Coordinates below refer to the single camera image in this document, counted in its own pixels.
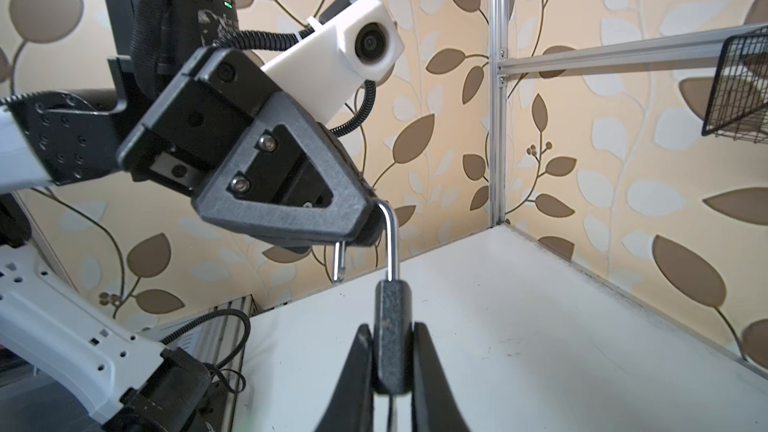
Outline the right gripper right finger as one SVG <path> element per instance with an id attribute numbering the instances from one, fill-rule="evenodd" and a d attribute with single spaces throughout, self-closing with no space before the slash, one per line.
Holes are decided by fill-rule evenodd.
<path id="1" fill-rule="evenodd" d="M 426 324 L 413 329 L 411 427 L 417 432 L 469 432 Z"/>

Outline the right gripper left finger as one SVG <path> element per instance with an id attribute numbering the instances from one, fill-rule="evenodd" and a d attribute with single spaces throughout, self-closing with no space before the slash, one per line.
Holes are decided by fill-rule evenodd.
<path id="1" fill-rule="evenodd" d="M 316 432 L 373 430 L 373 338 L 367 324 L 358 327 L 330 402 Z"/>

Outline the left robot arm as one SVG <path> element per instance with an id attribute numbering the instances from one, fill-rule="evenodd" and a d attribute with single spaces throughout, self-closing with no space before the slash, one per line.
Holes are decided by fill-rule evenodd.
<path id="1" fill-rule="evenodd" d="M 247 293 L 258 246 L 372 243 L 327 125 L 402 45 L 379 0 L 288 34 L 238 0 L 104 2 L 92 86 L 1 103 L 1 343 L 112 431 L 200 430 L 209 369 L 141 330 Z"/>

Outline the black padlock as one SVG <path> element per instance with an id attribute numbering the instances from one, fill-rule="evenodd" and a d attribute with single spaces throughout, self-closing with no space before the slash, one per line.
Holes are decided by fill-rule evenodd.
<path id="1" fill-rule="evenodd" d="M 398 219 L 385 201 L 378 202 L 385 221 L 387 269 L 375 289 L 373 338 L 374 392 L 397 396 L 411 390 L 411 291 L 401 279 Z"/>

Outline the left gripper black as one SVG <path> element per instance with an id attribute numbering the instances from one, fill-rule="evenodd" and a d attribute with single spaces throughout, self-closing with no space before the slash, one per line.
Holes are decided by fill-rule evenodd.
<path id="1" fill-rule="evenodd" d="M 372 189 L 339 141 L 280 90 L 244 51 L 202 47 L 127 135 L 117 162 L 135 181 L 182 195 L 218 168 L 192 206 L 229 231 L 281 247 L 373 245 L 384 217 Z"/>

